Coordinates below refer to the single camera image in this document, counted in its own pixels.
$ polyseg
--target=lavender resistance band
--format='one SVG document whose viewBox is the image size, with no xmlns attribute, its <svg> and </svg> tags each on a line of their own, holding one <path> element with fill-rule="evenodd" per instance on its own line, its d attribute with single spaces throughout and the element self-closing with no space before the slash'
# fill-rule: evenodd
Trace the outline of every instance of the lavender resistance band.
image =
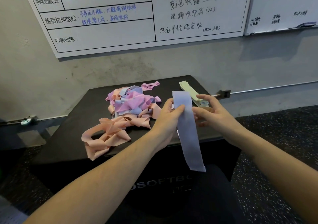
<svg viewBox="0 0 318 224">
<path fill-rule="evenodd" d="M 188 92 L 172 91 L 175 109 L 185 105 L 185 111 L 180 115 L 178 121 L 178 132 L 185 161 L 190 170 L 205 172 L 203 164 L 197 127 L 192 112 L 192 100 Z"/>
</svg>

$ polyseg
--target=gray wall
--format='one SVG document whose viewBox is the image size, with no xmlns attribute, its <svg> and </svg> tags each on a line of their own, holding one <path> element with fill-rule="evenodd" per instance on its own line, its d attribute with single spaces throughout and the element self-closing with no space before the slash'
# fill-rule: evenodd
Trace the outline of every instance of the gray wall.
<svg viewBox="0 0 318 224">
<path fill-rule="evenodd" d="M 27 0 L 0 0 L 0 12 L 0 119 L 62 115 L 90 88 L 186 74 L 211 94 L 318 80 L 318 29 L 59 61 Z M 315 105 L 317 86 L 243 94 L 223 103 L 235 116 Z"/>
</svg>

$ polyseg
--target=hand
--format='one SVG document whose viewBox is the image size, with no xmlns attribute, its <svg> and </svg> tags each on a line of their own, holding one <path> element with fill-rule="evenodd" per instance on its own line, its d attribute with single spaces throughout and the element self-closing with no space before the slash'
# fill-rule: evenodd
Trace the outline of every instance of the hand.
<svg viewBox="0 0 318 224">
<path fill-rule="evenodd" d="M 197 98 L 209 101 L 210 107 L 193 107 L 192 111 L 195 114 L 197 125 L 211 126 L 216 131 L 220 132 L 224 137 L 233 138 L 237 131 L 246 130 L 235 118 L 220 104 L 213 96 L 199 94 Z"/>
<path fill-rule="evenodd" d="M 154 134 L 160 141 L 160 146 L 157 148 L 157 151 L 166 147 L 170 142 L 173 132 L 177 130 L 179 116 L 185 110 L 184 105 L 172 110 L 172 104 L 173 98 L 170 98 L 165 102 L 160 115 L 155 122 L 155 125 L 149 132 L 150 134 Z"/>
</svg>

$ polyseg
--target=person's right hand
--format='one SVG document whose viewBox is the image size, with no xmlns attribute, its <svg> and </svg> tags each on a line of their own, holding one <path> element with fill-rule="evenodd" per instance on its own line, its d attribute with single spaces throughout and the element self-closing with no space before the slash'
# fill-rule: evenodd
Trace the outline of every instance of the person's right hand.
<svg viewBox="0 0 318 224">
<path fill-rule="evenodd" d="M 200 127 L 211 126 L 225 138 L 234 138 L 237 133 L 246 129 L 220 104 L 213 96 L 199 94 L 197 98 L 209 101 L 210 107 L 193 107 L 197 125 Z"/>
</svg>

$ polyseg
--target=whiteboard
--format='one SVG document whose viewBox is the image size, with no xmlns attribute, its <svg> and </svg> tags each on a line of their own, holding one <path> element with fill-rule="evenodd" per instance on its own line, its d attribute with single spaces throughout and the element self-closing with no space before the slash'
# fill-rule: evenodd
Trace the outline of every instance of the whiteboard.
<svg viewBox="0 0 318 224">
<path fill-rule="evenodd" d="M 318 0 L 252 0 L 245 35 L 316 27 Z"/>
<path fill-rule="evenodd" d="M 250 0 L 29 0 L 56 57 L 244 33 Z"/>
</svg>

